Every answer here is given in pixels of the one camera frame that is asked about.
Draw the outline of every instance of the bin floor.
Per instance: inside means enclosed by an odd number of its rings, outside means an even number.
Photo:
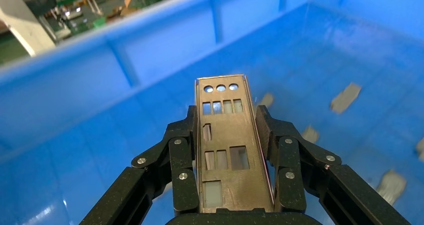
[[[168,123],[185,117],[195,78],[246,74],[255,103],[270,93],[273,117],[300,132],[311,125],[320,135],[316,143],[373,188],[390,169],[402,175],[407,185],[394,207],[410,223],[424,224],[424,163],[415,152],[424,137],[423,64],[419,41],[304,5],[10,163],[21,183],[32,184],[16,188],[22,198],[10,214],[21,223],[79,223],[131,159],[160,141]],[[350,83],[362,90],[336,114],[330,103]],[[22,168],[31,158],[46,159]],[[316,198],[307,200],[308,215],[332,224]],[[173,216],[169,191],[143,224]]]

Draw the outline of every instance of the white pillar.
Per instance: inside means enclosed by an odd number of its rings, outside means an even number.
[[[31,56],[55,47],[53,40],[23,0],[0,0],[0,20]]]

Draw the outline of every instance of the metal screw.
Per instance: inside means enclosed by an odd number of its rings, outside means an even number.
[[[179,174],[178,178],[179,178],[179,179],[181,179],[181,180],[184,180],[184,179],[186,179],[188,176],[189,176],[189,175],[187,175],[187,173],[183,172],[183,173],[180,173],[180,174]]]
[[[138,164],[144,164],[145,162],[146,162],[146,159],[145,159],[144,157],[139,158],[139,159],[137,160],[137,163],[138,163]]]
[[[331,162],[334,162],[336,159],[333,157],[333,156],[331,156],[331,155],[328,155],[328,156],[326,156],[326,158],[327,158],[327,160],[328,161],[331,161]]]
[[[285,177],[288,179],[294,179],[295,178],[295,174],[291,171],[288,171],[285,173]]]

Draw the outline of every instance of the blue container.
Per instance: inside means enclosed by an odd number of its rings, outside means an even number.
[[[424,0],[167,0],[0,70],[0,224],[78,224],[194,104],[194,80],[246,74],[252,99],[342,157],[424,224]],[[331,100],[362,86],[342,114]],[[172,192],[144,224],[164,224]],[[307,196],[307,214],[331,220]]]

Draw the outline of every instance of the gray metal fragment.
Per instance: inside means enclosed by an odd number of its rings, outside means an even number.
[[[351,82],[349,86],[347,86],[339,95],[337,95],[331,101],[331,110],[338,114],[343,113],[358,97],[360,91],[361,87]]]
[[[305,129],[305,131],[303,131],[302,133],[302,137],[311,143],[315,143],[316,141],[318,141],[318,139],[320,138],[320,134],[314,129],[312,128],[310,125]]]
[[[393,206],[404,192],[406,186],[407,181],[405,178],[394,170],[390,170],[383,175],[377,187],[377,193]]]
[[[421,162],[424,162],[424,138],[416,144],[415,149],[418,153],[418,158],[421,160]]]

